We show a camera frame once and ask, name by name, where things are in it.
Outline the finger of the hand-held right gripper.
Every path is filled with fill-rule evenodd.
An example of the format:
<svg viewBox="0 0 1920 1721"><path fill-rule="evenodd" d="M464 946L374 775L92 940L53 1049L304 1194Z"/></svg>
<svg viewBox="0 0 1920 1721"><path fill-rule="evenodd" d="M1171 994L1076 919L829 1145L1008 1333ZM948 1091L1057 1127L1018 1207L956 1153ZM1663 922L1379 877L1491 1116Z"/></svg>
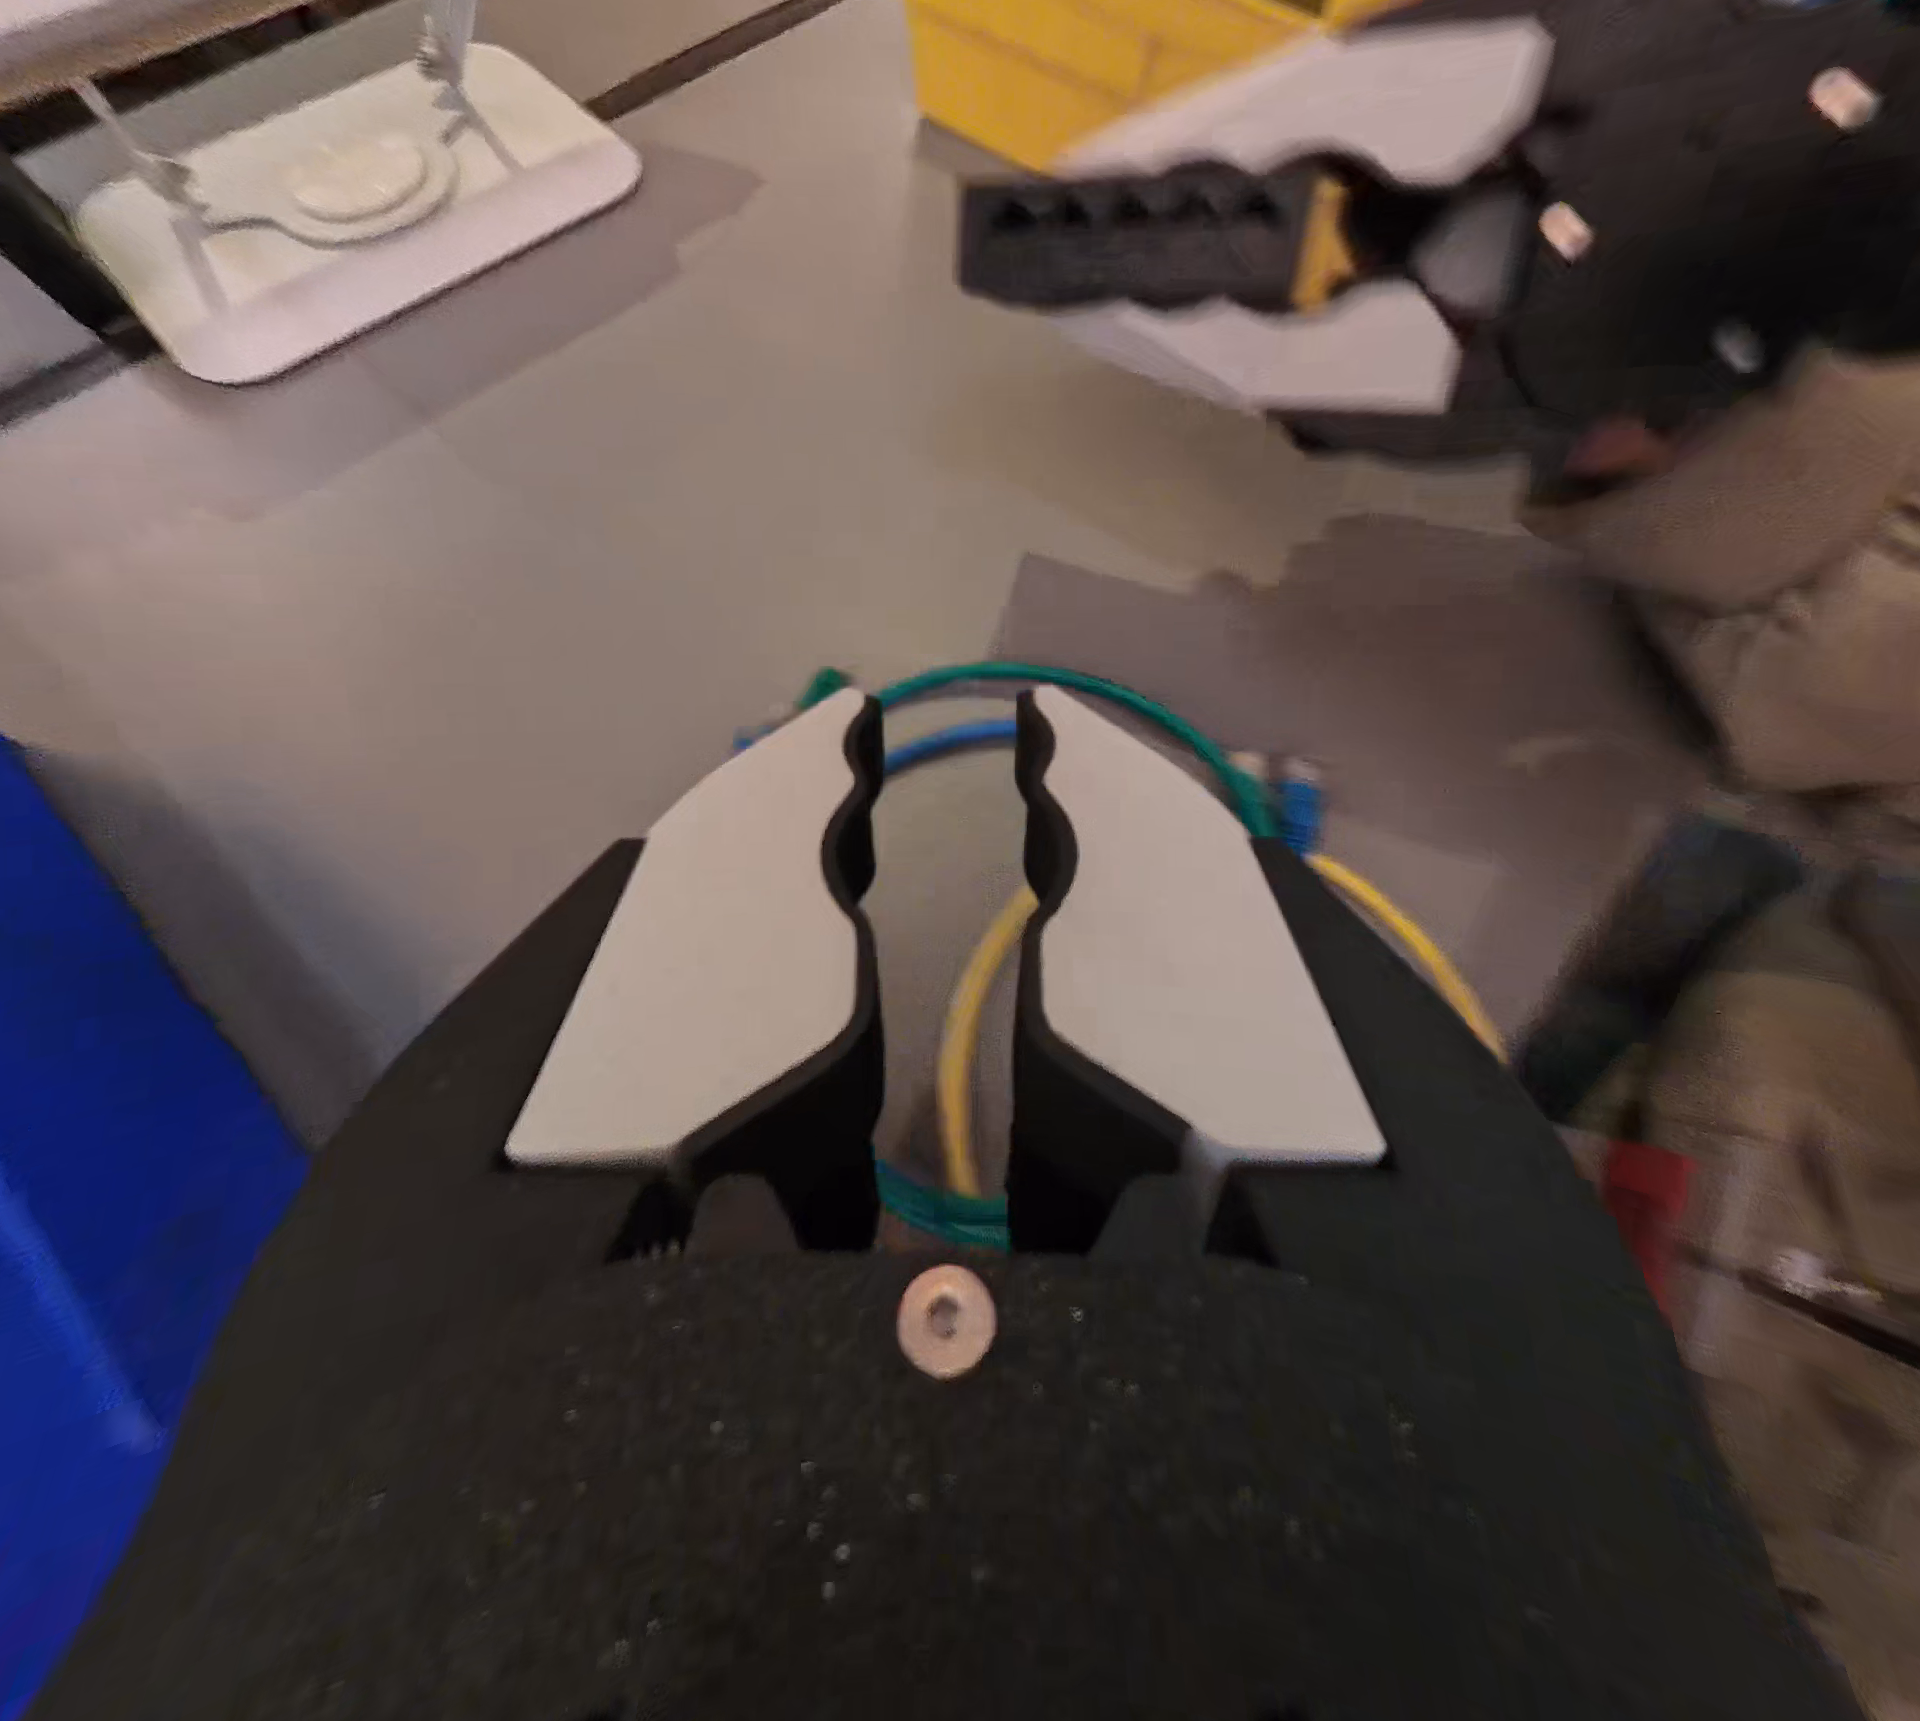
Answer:
<svg viewBox="0 0 1920 1721"><path fill-rule="evenodd" d="M1320 34L1124 116L1054 172L1265 172L1326 155L1404 189L1452 189L1535 120L1549 64L1552 38L1530 20Z"/></svg>
<svg viewBox="0 0 1920 1721"><path fill-rule="evenodd" d="M1441 416L1465 346L1411 281L1376 281L1307 315L1229 300L1192 308L1101 303L1051 319L1124 373L1245 416Z"/></svg>

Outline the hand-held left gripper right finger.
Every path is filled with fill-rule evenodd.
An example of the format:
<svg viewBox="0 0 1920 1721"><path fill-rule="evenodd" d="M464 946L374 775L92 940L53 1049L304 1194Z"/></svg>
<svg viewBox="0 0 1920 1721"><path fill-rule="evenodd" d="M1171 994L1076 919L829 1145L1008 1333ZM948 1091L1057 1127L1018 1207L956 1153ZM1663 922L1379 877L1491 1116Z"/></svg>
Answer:
<svg viewBox="0 0 1920 1721"><path fill-rule="evenodd" d="M1023 879L1014 1253L1090 1253L1166 1184L1209 1234L1238 1181L1376 1173L1389 1137L1255 832L1063 687L1018 704Z"/></svg>

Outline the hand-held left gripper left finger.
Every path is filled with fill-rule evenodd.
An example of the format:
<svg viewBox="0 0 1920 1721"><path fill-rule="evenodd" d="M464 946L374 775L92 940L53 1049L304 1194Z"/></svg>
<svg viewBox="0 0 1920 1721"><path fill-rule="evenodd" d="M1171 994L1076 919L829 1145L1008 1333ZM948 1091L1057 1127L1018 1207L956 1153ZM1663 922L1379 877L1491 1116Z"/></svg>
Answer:
<svg viewBox="0 0 1920 1721"><path fill-rule="evenodd" d="M636 1173L687 1220L711 1185L759 1181L808 1253L874 1250L879 725L842 687L653 824L504 1137L510 1171Z"/></svg>

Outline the black ethernet switch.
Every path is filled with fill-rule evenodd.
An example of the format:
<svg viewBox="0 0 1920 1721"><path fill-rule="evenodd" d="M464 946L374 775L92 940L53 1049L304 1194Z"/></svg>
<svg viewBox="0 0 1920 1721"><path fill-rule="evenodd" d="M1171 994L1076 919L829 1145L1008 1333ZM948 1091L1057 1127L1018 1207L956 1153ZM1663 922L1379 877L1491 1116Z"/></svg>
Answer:
<svg viewBox="0 0 1920 1721"><path fill-rule="evenodd" d="M978 180L956 205L956 286L1063 315L1129 303L1292 312L1320 207L1315 168L1182 164L1097 180Z"/></svg>

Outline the person's right hand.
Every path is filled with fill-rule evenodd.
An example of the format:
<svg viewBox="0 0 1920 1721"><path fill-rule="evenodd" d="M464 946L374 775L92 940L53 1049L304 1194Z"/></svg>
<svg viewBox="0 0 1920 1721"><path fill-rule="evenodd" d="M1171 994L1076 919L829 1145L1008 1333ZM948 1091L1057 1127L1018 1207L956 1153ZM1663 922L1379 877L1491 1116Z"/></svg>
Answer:
<svg viewBox="0 0 1920 1721"><path fill-rule="evenodd" d="M1581 487L1640 486L1667 473L1675 440L1635 419L1611 419L1593 426L1564 461L1564 479Z"/></svg>

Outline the blue plastic bin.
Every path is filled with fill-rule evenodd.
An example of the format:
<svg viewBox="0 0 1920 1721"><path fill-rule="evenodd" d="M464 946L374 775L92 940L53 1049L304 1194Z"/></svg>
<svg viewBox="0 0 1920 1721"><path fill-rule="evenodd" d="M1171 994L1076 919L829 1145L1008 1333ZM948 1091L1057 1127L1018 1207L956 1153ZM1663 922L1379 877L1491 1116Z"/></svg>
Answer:
<svg viewBox="0 0 1920 1721"><path fill-rule="evenodd" d="M3 1717L119 1565L304 1176L240 1053L3 744Z"/></svg>

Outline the white metal base plate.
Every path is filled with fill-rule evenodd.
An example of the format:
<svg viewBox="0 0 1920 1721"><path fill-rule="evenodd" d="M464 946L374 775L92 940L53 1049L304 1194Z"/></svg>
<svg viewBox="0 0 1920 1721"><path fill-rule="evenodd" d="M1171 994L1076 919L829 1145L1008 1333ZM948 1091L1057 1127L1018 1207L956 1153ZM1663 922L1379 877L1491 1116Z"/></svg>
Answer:
<svg viewBox="0 0 1920 1721"><path fill-rule="evenodd" d="M181 373L278 380L636 194L637 150L476 13L428 0L408 64L176 155L78 82L128 164L81 245Z"/></svg>

